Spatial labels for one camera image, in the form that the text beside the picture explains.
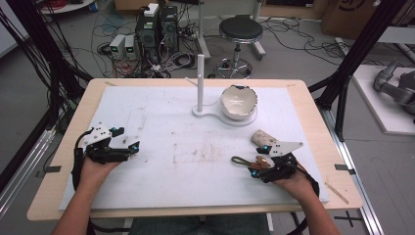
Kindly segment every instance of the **round base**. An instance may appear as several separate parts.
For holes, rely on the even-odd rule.
[[[226,116],[220,107],[220,102],[216,101],[212,105],[203,105],[203,110],[201,112],[198,111],[198,106],[193,107],[192,109],[193,115],[198,118],[203,117],[215,117],[220,119],[223,123],[235,126],[235,127],[242,127],[247,126],[251,123],[253,123],[256,120],[257,110],[254,111],[253,114],[251,114],[247,119],[243,120],[236,120],[229,118]]]
[[[239,59],[235,68],[233,68],[233,59],[223,59],[216,66],[217,73],[225,78],[250,78],[253,74],[253,67],[249,62]]]

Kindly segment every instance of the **white board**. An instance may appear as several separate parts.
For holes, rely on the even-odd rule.
[[[206,88],[205,104],[223,88]],[[108,87],[91,121],[108,128],[125,127],[115,148],[140,140],[137,156],[118,166],[95,198],[93,209],[177,208],[295,204],[283,189],[253,179],[232,156],[254,161],[252,135],[262,129],[282,141],[302,142],[293,154],[324,185],[285,88],[253,88],[258,96],[256,120],[233,127],[215,117],[194,117],[197,88]],[[73,190],[69,178],[63,210]],[[320,200],[329,201],[325,187]]]
[[[394,102],[391,96],[377,92],[373,88],[375,77],[384,68],[360,66],[354,73],[353,80],[385,133],[415,135],[415,124],[413,122],[415,116],[407,113],[400,105]],[[414,69],[397,68],[389,84],[397,86],[400,76],[405,72],[411,71],[414,71]]]

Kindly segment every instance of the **bowl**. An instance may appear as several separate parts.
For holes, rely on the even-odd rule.
[[[247,85],[235,84],[226,88],[220,96],[222,112],[229,118],[243,120],[256,111],[256,93]]]

